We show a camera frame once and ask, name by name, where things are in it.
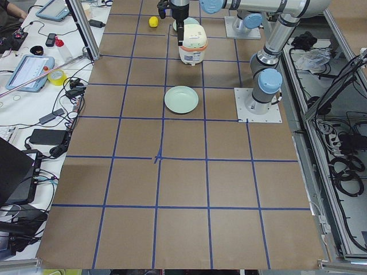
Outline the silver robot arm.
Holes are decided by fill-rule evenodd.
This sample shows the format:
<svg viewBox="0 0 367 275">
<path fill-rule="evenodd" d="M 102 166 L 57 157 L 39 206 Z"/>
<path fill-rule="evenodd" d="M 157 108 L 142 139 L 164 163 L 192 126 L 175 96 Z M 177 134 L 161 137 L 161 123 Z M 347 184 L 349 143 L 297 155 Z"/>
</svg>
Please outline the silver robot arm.
<svg viewBox="0 0 367 275">
<path fill-rule="evenodd" d="M 279 91 L 283 79 L 276 70 L 279 56 L 301 18 L 314 17 L 323 12 L 330 1 L 200 1 L 204 12 L 214 14 L 221 9 L 278 13 L 278 20 L 262 50 L 252 56 L 250 67 L 254 88 L 244 100 L 251 113 L 268 112 L 271 101 Z"/>
</svg>

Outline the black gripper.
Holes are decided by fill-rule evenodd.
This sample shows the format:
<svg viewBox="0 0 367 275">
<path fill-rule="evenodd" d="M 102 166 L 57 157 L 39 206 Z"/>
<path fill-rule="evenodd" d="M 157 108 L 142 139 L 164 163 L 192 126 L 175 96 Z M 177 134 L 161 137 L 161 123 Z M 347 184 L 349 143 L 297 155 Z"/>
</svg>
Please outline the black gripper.
<svg viewBox="0 0 367 275">
<path fill-rule="evenodd" d="M 189 0 L 171 0 L 172 16 L 176 21 L 178 46 L 184 41 L 184 20 L 189 16 Z"/>
</svg>

